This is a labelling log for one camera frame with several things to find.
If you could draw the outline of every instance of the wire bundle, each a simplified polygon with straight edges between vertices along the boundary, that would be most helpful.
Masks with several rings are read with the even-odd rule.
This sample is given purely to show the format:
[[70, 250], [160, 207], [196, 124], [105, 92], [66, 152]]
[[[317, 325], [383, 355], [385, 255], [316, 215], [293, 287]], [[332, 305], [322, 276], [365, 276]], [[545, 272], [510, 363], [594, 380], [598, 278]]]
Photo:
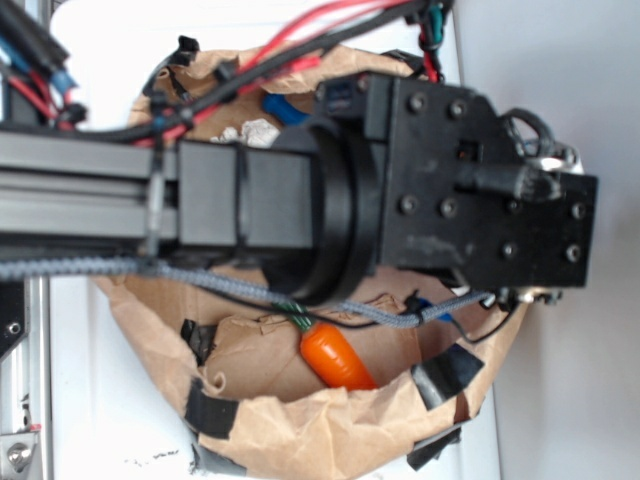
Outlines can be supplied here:
[[[0, 0], [2, 5], [7, 2], [11, 3], [11, 0]], [[133, 143], [139, 146], [157, 146], [162, 144], [162, 140], [180, 138], [189, 129], [213, 114], [220, 105], [230, 101], [237, 95], [250, 92], [284, 74], [313, 68], [321, 62], [323, 55], [339, 43], [399, 18], [405, 18], [408, 23], [420, 24], [420, 46], [425, 52], [424, 72], [422, 73], [426, 73], [432, 82], [441, 81], [442, 76], [440, 74], [437, 51], [442, 43], [444, 17], [450, 9], [450, 2], [446, 8], [440, 3], [437, 5], [432, 3], [431, 0], [338, 0], [319, 6], [286, 25], [237, 71], [216, 72], [222, 77], [222, 81], [203, 97], [186, 105], [159, 110], [156, 118], [150, 124], [120, 130], [105, 132], [70, 131], [73, 130], [75, 122], [65, 121], [62, 114], [70, 110], [72, 106], [70, 90], [74, 83], [62, 66], [60, 59], [64, 60], [66, 58], [66, 52], [61, 51], [61, 48], [51, 55], [51, 58], [57, 59], [56, 62], [53, 62], [53, 67], [49, 68], [50, 65], [47, 65], [46, 62], [44, 62], [44, 66], [42, 64], [33, 65], [33, 58], [39, 60], [40, 57], [22, 55], [19, 49], [15, 48], [2, 35], [3, 32], [0, 30], [0, 49], [5, 52], [11, 61], [11, 65], [8, 65], [0, 60], [0, 74], [45, 119], [55, 121], [56, 126], [61, 130], [69, 130], [66, 132], [58, 131], [58, 135], [114, 143]], [[13, 14], [16, 14], [13, 6], [9, 6], [8, 9]], [[346, 15], [321, 27], [314, 34], [301, 39], [295, 38], [301, 31], [308, 28], [312, 22], [327, 15], [338, 12], [344, 13], [345, 11], [347, 12]], [[20, 20], [26, 22], [24, 24], [28, 28], [33, 27], [29, 24], [29, 20], [22, 18]], [[228, 68], [228, 65], [222, 65], [219, 69], [221, 68]], [[49, 89], [49, 83], [53, 84], [60, 93], [62, 105], [56, 105]], [[37, 131], [37, 133], [45, 132], [51, 134], [52, 130], [40, 129]], [[153, 274], [189, 283], [235, 303], [271, 313], [286, 312], [269, 305], [252, 303], [246, 298], [254, 298], [269, 304], [290, 302], [288, 297], [271, 292], [260, 285], [249, 284], [206, 271], [176, 269], [162, 261], [158, 261], [151, 266], [145, 264], [143, 259], [117, 257], [0, 262], [0, 280], [16, 280], [40, 275], [115, 275], [120, 273]], [[357, 325], [345, 324], [313, 312], [309, 312], [308, 316], [344, 328], [368, 328], [378, 324], [396, 328], [411, 328], [438, 318], [444, 312], [477, 303], [489, 296], [491, 294], [487, 292], [471, 292], [466, 296], [454, 298], [444, 304], [402, 315], [389, 314], [355, 302], [347, 301], [340, 304], [338, 306], [339, 310], [362, 315], [373, 320], [372, 322]], [[510, 318], [511, 314], [496, 329], [479, 339], [470, 339], [458, 322], [454, 319], [450, 321], [466, 341], [477, 343], [497, 332]]]
[[[213, 90], [192, 103], [168, 109], [155, 124], [162, 125], [165, 140], [180, 138], [193, 126], [213, 114], [221, 104], [235, 98], [236, 95], [247, 93], [285, 73], [311, 68], [317, 65], [323, 53], [339, 43], [397, 19], [408, 18], [423, 11], [431, 3], [431, 0], [338, 0], [317, 7], [285, 26], [258, 52], [255, 58], [249, 60], [234, 75], [229, 76]], [[294, 41], [293, 45], [280, 51], [285, 41], [291, 40], [312, 21], [345, 10], [349, 10], [346, 17], [321, 28], [313, 35]], [[373, 12], [378, 13], [370, 16], [369, 14]], [[30, 131], [51, 135], [50, 129], [31, 128]], [[114, 143], [135, 143], [150, 147], [153, 144], [155, 132], [156, 129], [149, 123], [119, 130], [57, 132], [57, 135]]]

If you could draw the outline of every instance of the toy carrot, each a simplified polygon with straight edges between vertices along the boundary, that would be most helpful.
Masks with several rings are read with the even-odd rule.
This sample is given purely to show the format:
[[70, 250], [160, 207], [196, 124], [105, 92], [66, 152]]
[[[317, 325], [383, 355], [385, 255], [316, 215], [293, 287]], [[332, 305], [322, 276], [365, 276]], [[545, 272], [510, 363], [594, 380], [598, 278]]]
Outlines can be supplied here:
[[328, 323], [314, 322], [297, 304], [278, 307], [300, 313], [287, 315], [302, 332], [300, 354], [324, 382], [332, 388], [372, 390], [378, 388], [358, 354], [340, 330]]

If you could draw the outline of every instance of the robotic arm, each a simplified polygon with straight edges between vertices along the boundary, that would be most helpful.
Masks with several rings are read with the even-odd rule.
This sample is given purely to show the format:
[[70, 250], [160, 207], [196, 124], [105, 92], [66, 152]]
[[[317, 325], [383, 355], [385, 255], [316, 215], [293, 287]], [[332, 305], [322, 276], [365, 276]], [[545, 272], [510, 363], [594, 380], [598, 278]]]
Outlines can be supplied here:
[[[31, 107], [7, 100], [13, 119], [29, 117]], [[537, 140], [524, 142], [516, 122]], [[311, 119], [269, 150], [164, 148], [161, 137], [150, 150], [34, 132], [0, 130], [5, 262], [233, 263], [262, 268], [272, 290], [311, 306], [347, 298], [377, 265], [503, 303], [554, 300], [586, 281], [597, 180], [535, 115], [498, 116], [469, 89], [376, 73], [334, 79]]]

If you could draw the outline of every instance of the white surface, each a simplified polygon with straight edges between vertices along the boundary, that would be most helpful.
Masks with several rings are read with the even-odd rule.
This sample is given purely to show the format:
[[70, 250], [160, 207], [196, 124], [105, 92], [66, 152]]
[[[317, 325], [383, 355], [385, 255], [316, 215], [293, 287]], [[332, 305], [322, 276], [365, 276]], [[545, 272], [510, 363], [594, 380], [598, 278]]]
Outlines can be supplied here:
[[640, 3], [461, 0], [465, 83], [521, 105], [600, 177], [589, 285], [528, 317], [496, 384], [504, 480], [640, 471]]
[[[246, 0], [72, 1], [57, 11], [52, 29], [73, 55], [70, 68], [82, 85], [77, 98], [90, 108], [90, 126], [106, 128], [126, 121], [149, 73], [175, 50], [178, 35], [198, 38], [205, 50], [249, 48], [319, 3], [272, 1], [256, 8]], [[352, 45], [415, 51], [416, 34], [398, 22]], [[442, 51], [453, 82], [454, 38], [450, 29]], [[86, 279], [63, 279], [52, 282], [51, 298], [55, 478], [192, 478], [191, 438], [122, 337], [104, 296]], [[399, 459], [364, 478], [498, 479], [492, 400], [464, 427], [462, 444], [420, 473]]]

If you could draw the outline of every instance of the paper bag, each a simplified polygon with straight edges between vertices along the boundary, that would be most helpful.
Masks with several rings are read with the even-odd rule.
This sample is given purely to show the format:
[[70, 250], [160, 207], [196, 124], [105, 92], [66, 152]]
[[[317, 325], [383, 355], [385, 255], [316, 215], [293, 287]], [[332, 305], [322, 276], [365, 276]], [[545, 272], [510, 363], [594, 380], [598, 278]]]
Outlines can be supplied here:
[[[217, 62], [242, 64], [249, 55], [197, 52], [190, 65], [174, 67], [174, 72], [198, 96], [214, 85], [211, 71]], [[227, 126], [241, 128], [256, 118], [279, 125], [260, 109], [265, 91], [293, 94], [292, 103], [309, 111], [309, 95], [319, 81], [360, 70], [410, 72], [395, 60], [339, 47], [319, 69], [240, 97], [190, 136], [207, 140]], [[156, 87], [179, 100], [162, 72]], [[138, 100], [131, 118], [149, 120], [147, 98]], [[223, 270], [263, 282], [259, 272]], [[380, 385], [348, 392], [324, 386], [299, 355], [300, 334], [284, 317], [265, 316], [167, 280], [117, 277], [96, 282], [158, 390], [196, 432], [199, 444], [247, 475], [291, 480], [358, 477], [473, 418], [524, 315], [524, 308], [519, 309], [505, 328], [475, 346], [460, 341], [450, 324], [437, 321], [415, 329], [345, 331]], [[415, 290], [432, 302], [453, 296], [431, 277], [381, 267], [352, 298], [398, 313]], [[481, 335], [498, 325], [504, 313], [475, 305], [455, 316], [472, 335]], [[181, 338], [185, 319], [217, 326], [212, 353], [201, 366]]]

